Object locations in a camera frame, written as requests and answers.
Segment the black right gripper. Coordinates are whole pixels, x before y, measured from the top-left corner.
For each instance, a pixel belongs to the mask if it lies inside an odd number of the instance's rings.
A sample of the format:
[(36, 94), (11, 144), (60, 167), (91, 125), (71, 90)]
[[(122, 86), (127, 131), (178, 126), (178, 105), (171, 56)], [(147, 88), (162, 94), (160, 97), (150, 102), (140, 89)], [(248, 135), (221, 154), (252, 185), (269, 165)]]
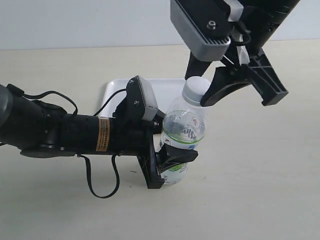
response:
[[(247, 64), (240, 63), (240, 46), (233, 42), (225, 53), (222, 67), (215, 70), (211, 85), (200, 101), (202, 107), (210, 107), (227, 95), (252, 85), (262, 98), (261, 104), (271, 106), (282, 100), (288, 91), (281, 83), (263, 49), (248, 53)], [(190, 52), (184, 79), (202, 77), (212, 61), (198, 60)]]

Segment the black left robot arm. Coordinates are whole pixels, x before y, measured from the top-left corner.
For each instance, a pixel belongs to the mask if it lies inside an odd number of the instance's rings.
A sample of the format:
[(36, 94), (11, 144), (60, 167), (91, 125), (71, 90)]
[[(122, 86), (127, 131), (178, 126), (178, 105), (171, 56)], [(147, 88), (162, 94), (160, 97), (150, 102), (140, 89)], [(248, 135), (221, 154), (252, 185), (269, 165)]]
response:
[(144, 117), (147, 98), (141, 85), (128, 84), (125, 97), (112, 117), (68, 113), (27, 95), (9, 84), (0, 88), (0, 143), (17, 147), (30, 158), (84, 158), (87, 182), (91, 183), (90, 155), (135, 156), (149, 189), (164, 184), (161, 173), (194, 161), (198, 152), (164, 145), (155, 151), (154, 134), (161, 131), (164, 114)]

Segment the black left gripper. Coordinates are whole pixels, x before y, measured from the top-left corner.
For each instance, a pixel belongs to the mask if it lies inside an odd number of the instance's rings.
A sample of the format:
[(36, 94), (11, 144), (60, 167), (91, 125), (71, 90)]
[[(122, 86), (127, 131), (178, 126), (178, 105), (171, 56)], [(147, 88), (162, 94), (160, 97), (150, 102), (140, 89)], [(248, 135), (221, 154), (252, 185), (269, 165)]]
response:
[(193, 162), (198, 152), (164, 144), (156, 153), (153, 135), (161, 134), (165, 113), (158, 110), (152, 121), (133, 122), (123, 99), (112, 114), (110, 146), (119, 156), (136, 156), (148, 189), (160, 189), (160, 173), (180, 164)]

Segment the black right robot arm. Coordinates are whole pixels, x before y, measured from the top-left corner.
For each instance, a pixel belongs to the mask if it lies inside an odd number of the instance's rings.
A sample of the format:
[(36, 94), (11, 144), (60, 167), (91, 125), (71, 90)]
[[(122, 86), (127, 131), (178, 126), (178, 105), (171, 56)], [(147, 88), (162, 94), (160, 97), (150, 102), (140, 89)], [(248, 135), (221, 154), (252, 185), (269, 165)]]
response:
[(190, 51), (185, 77), (201, 77), (211, 63), (222, 63), (201, 106), (213, 106), (250, 85), (264, 106), (288, 94), (263, 46), (296, 5), (295, 0), (171, 1), (171, 22)]

